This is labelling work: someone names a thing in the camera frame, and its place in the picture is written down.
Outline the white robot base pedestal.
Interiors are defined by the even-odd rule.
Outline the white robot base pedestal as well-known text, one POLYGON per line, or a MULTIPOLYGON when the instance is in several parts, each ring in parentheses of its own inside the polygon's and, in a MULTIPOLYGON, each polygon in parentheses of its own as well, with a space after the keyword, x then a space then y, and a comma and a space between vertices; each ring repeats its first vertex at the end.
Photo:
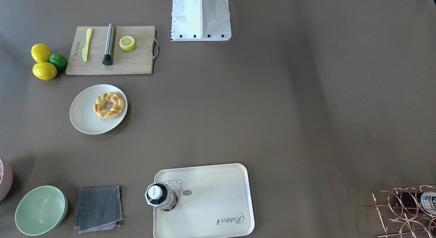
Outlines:
POLYGON ((229 0, 172 0, 171 41, 229 41, 229 0))

